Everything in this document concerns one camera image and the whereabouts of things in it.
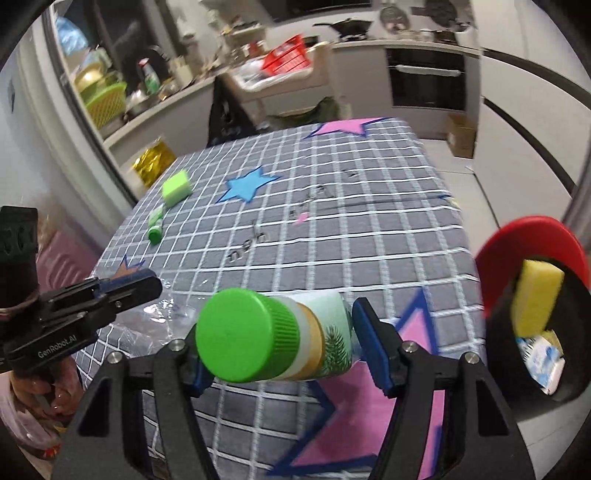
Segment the person's left hand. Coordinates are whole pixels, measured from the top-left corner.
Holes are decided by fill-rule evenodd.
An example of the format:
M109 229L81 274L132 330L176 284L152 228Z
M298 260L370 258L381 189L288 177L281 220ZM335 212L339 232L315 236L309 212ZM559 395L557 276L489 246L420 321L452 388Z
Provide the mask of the person's left hand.
M84 394L76 363L67 357L50 368L53 380L9 373L16 398L38 419L68 423Z

